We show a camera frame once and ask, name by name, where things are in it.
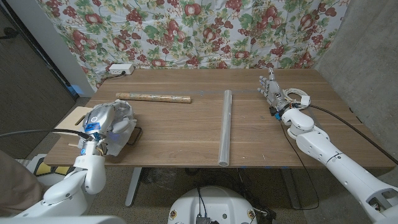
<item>floral fabric backdrop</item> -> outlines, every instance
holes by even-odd
[[[310,68],[349,0],[37,0],[94,90],[136,68]]]

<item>table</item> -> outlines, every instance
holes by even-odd
[[[375,141],[316,70],[275,69],[274,72],[281,88],[299,88],[307,92],[313,105],[341,116]],[[232,90],[229,167],[302,168],[279,122],[269,114],[266,99],[257,91],[260,75],[268,77],[267,70],[162,69],[135,70],[132,75],[107,80],[86,106],[114,101],[117,92],[187,95],[192,97],[192,103],[129,101],[143,134],[135,146],[126,145],[118,157],[107,157],[105,165],[219,167],[223,93]],[[315,108],[303,112],[329,134],[338,149],[358,164],[365,168],[394,167],[384,154],[334,117]],[[306,167],[324,167],[290,140]],[[60,139],[44,161],[50,166],[71,166],[79,153]]]

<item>power adapter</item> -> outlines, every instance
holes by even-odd
[[[109,71],[112,75],[120,75],[123,71],[125,71],[125,75],[131,75],[134,71],[134,66],[132,64],[113,64],[109,68]]]

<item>clear plastic tube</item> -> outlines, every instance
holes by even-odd
[[[229,166],[229,144],[231,143],[231,107],[232,91],[224,91],[223,119],[221,121],[220,150],[218,152],[218,165]]]

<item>wrapping paper roll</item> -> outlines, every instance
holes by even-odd
[[[171,103],[191,103],[191,96],[116,93],[116,98],[120,100],[144,100],[144,101],[159,101],[159,102],[171,102]]]
[[[231,143],[231,107],[232,91],[225,90],[223,119],[221,121],[220,150],[218,151],[218,165],[229,166],[229,144]]]

